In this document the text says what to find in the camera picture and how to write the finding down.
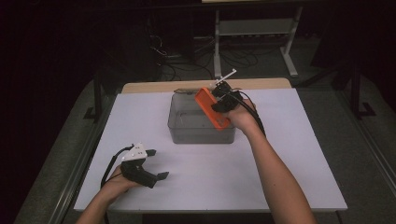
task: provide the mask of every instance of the forearm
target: forearm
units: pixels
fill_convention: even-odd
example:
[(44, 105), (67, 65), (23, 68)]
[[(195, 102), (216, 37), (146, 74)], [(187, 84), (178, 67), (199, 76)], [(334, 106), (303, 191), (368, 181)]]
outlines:
[(79, 217), (77, 224), (96, 224), (101, 223), (103, 220), (106, 210), (110, 205), (110, 201), (104, 199), (101, 193), (95, 195), (90, 204)]
[(258, 127), (244, 131), (276, 223), (316, 223), (296, 179)]

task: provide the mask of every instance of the black cable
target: black cable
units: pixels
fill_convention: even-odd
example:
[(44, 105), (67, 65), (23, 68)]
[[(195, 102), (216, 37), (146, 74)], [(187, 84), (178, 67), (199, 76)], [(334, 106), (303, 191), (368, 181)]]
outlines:
[(234, 98), (241, 106), (243, 106), (247, 112), (256, 120), (257, 124), (259, 125), (260, 130), (262, 131), (262, 133), (264, 134), (264, 136), (266, 136), (265, 134), (265, 130), (264, 127), (262, 125), (262, 120), (259, 117), (259, 114), (257, 113), (256, 108), (253, 110), (249, 105), (247, 105), (244, 101), (238, 99), (237, 97), (235, 97), (234, 95), (226, 92), (226, 91), (220, 91), (228, 96), (231, 96), (232, 98)]
[[(249, 66), (253, 66), (259, 63), (259, 59), (256, 57), (256, 55), (251, 53), (245, 53), (242, 50), (241, 52), (244, 53), (245, 55), (240, 55), (239, 53), (236, 52), (236, 50), (230, 50), (230, 53), (235, 57), (235, 59), (245, 59)], [(251, 62), (248, 56), (251, 56), (254, 59), (254, 61)]]
[(340, 212), (339, 212), (339, 211), (335, 211), (335, 214), (337, 215), (338, 222), (339, 222), (340, 224), (343, 224), (343, 219), (341, 219)]
[(184, 60), (187, 60), (187, 63), (191, 63), (191, 61), (196, 61), (200, 57), (206, 55), (208, 52), (213, 52), (214, 51), (213, 49), (210, 49), (210, 50), (204, 51), (203, 53), (200, 52), (200, 51), (203, 51), (204, 49), (208, 49), (209, 47), (212, 47), (215, 44), (214, 37), (209, 36), (208, 38), (211, 39), (211, 42), (209, 42), (208, 44), (206, 44), (206, 45), (194, 50), (195, 60), (194, 59), (183, 58), (183, 54), (166, 55), (166, 56), (164, 56), (164, 58), (167, 59), (167, 60), (184, 59)]
[[(110, 177), (108, 180), (106, 180), (107, 177), (108, 177), (108, 174), (110, 173), (111, 168), (112, 168), (113, 165), (114, 165), (114, 162), (116, 162), (116, 159), (117, 159), (117, 157), (121, 154), (121, 152), (127, 151), (127, 150), (131, 150), (131, 148), (133, 148), (133, 147), (134, 147), (134, 145), (132, 145), (131, 147), (125, 147), (125, 148), (121, 149), (116, 155), (114, 155), (114, 156), (111, 158), (111, 161), (110, 161), (110, 163), (108, 164), (108, 166), (107, 166), (107, 168), (106, 168), (105, 174), (104, 174), (103, 177), (102, 177), (102, 181), (101, 181), (101, 184), (100, 184), (100, 188), (102, 188), (108, 180), (110, 180), (110, 179), (112, 179), (112, 178), (114, 178), (114, 177), (117, 176), (117, 175), (115, 175), (115, 176), (113, 176), (113, 177)], [(105, 212), (104, 220), (105, 220), (105, 223), (106, 223), (106, 224), (109, 223), (107, 212)]]
[(251, 101), (250, 97), (248, 97), (248, 95), (242, 91), (240, 91), (240, 93), (244, 94), (247, 97), (247, 99), (250, 101), (251, 105), (253, 105), (254, 111), (257, 113), (256, 106), (253, 104), (253, 101)]
[(178, 77), (178, 80), (181, 81), (181, 77), (179, 75), (176, 74), (176, 70), (174, 67), (170, 66), (168, 63), (163, 64), (164, 66), (168, 66), (170, 69), (172, 69), (173, 73), (165, 73), (164, 71), (161, 71), (162, 76), (165, 75), (170, 75), (172, 76), (171, 79), (169, 81), (173, 81), (175, 79), (175, 77)]
[(253, 50), (252, 54), (253, 54), (253, 55), (257, 55), (257, 56), (259, 56), (259, 55), (265, 55), (265, 54), (270, 54), (270, 53), (274, 52), (275, 50), (280, 49), (280, 47), (282, 47), (282, 46), (284, 46), (284, 45), (276, 46), (276, 47), (274, 47), (273, 49), (269, 49), (268, 51), (265, 51), (265, 52), (263, 52), (263, 53), (255, 53), (254, 51), (256, 51), (256, 50)]
[(212, 59), (212, 57), (213, 57), (213, 50), (208, 50), (208, 51), (205, 51), (205, 52), (203, 52), (202, 54), (198, 54), (198, 55), (195, 55), (195, 58), (194, 59), (187, 59), (187, 58), (175, 58), (175, 59), (168, 59), (168, 61), (169, 60), (185, 60), (184, 62), (182, 61), (182, 62), (169, 62), (169, 63), (178, 63), (178, 64), (197, 64), (196, 63), (196, 61), (198, 61), (198, 60), (200, 60), (201, 58), (203, 58), (204, 56), (206, 56), (206, 54), (208, 54), (208, 53), (212, 53), (211, 54), (211, 56), (210, 56), (210, 58), (209, 58), (209, 60), (204, 64), (204, 65), (202, 65), (202, 66), (204, 66), (204, 67), (207, 67), (208, 65), (209, 65), (209, 63), (211, 62), (211, 59)]
[(248, 68), (248, 67), (250, 67), (250, 64), (238, 62), (237, 60), (231, 59), (230, 57), (226, 56), (223, 53), (221, 53), (220, 56), (224, 60), (224, 62), (226, 62), (231, 67), (236, 67), (236, 68)]
[(187, 63), (175, 63), (175, 64), (193, 65), (193, 66), (198, 66), (198, 68), (194, 68), (194, 69), (185, 69), (185, 68), (181, 68), (181, 67), (174, 66), (174, 65), (172, 65), (172, 64), (168, 64), (168, 66), (173, 67), (173, 68), (176, 68), (176, 69), (179, 69), (179, 70), (182, 70), (182, 71), (189, 71), (189, 72), (190, 72), (190, 71), (197, 71), (197, 70), (200, 70), (200, 69), (204, 69), (204, 70), (206, 70), (206, 72), (209, 74), (211, 80), (214, 80), (214, 79), (215, 79), (215, 78), (213, 77), (212, 72), (210, 72), (209, 69), (207, 69), (206, 67), (204, 67), (204, 66), (202, 66), (202, 65), (200, 65), (200, 64), (187, 64)]

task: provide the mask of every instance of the wrist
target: wrist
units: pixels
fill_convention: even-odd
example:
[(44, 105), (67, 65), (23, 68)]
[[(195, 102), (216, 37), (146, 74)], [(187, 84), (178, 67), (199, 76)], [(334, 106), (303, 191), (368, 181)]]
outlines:
[(101, 190), (99, 190), (94, 199), (104, 206), (110, 206), (116, 200)]
[(259, 125), (257, 123), (254, 123), (254, 124), (248, 125), (244, 129), (242, 129), (242, 132), (246, 136), (250, 136), (250, 135), (253, 135), (255, 133), (261, 133), (262, 130), (260, 130)]

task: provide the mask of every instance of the hand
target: hand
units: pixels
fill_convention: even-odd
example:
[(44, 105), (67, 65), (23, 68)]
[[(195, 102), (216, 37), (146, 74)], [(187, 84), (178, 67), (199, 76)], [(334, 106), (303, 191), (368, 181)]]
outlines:
[(120, 166), (117, 166), (111, 177), (99, 191), (98, 196), (108, 202), (108, 204), (111, 204), (114, 203), (122, 193), (128, 191), (130, 188), (138, 186), (140, 185), (125, 178), (121, 173)]
[[(244, 100), (244, 102), (252, 109), (255, 109), (254, 104), (249, 100)], [(238, 105), (234, 110), (224, 114), (224, 116), (231, 121), (233, 126), (244, 133), (250, 128), (259, 127), (253, 116), (242, 105)]]

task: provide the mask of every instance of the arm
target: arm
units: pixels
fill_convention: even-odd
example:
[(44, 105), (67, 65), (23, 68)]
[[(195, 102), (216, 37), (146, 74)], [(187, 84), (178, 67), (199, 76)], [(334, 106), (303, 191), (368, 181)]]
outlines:
[(118, 166), (114, 171), (113, 175), (107, 180), (105, 185), (99, 190), (99, 192), (93, 197), (90, 204), (79, 217), (77, 224), (93, 224), (101, 223), (105, 216), (107, 208), (116, 201), (116, 199), (125, 191), (130, 188), (139, 186), (135, 182), (132, 182), (123, 177)]
[(316, 223), (296, 179), (277, 156), (255, 119), (242, 106), (226, 115), (247, 137), (259, 171), (265, 199), (276, 223)]

